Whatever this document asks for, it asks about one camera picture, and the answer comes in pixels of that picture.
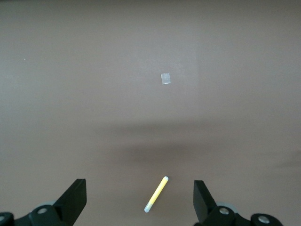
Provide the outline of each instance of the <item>silver bolt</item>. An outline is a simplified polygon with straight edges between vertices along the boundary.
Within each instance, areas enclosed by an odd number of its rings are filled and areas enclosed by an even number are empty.
[[[229,210],[227,210],[226,208],[220,208],[220,213],[224,214],[224,215],[228,215],[229,214]]]
[[[46,211],[47,211],[46,208],[39,209],[39,210],[38,210],[38,214],[45,213]]]
[[[268,224],[269,223],[269,219],[265,216],[259,216],[258,220],[264,224]]]

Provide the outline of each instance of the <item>white tip of yellow stick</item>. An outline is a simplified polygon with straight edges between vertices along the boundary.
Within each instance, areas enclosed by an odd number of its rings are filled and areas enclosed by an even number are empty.
[[[150,211],[151,207],[153,206],[154,202],[156,201],[156,199],[160,195],[161,191],[163,190],[163,188],[166,185],[166,183],[168,182],[168,180],[169,180],[168,176],[163,177],[163,179],[161,180],[159,186],[155,190],[155,193],[152,195],[152,197],[150,198],[150,201],[147,203],[147,205],[144,208],[144,211],[146,213],[148,213]]]

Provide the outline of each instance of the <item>small square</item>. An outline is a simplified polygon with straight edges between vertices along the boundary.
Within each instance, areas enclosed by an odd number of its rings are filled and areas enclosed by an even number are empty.
[[[170,83],[169,73],[161,74],[161,79],[162,79],[162,85],[169,84]]]

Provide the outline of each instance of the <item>gray surface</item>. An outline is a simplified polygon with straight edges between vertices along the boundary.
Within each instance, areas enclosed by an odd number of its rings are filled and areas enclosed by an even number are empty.
[[[20,217],[86,178],[77,226],[191,226],[202,179],[243,217],[300,225],[300,12],[277,0],[0,2],[0,211]]]

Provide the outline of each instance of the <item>black mechanical part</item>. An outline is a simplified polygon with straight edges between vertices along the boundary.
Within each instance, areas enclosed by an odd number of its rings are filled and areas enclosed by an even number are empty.
[[[228,207],[217,206],[202,180],[194,181],[193,206],[199,220],[194,226],[283,226],[271,215],[256,213],[247,220]]]
[[[52,206],[39,206],[16,220],[12,213],[0,213],[0,226],[72,226],[86,203],[86,180],[77,179]]]

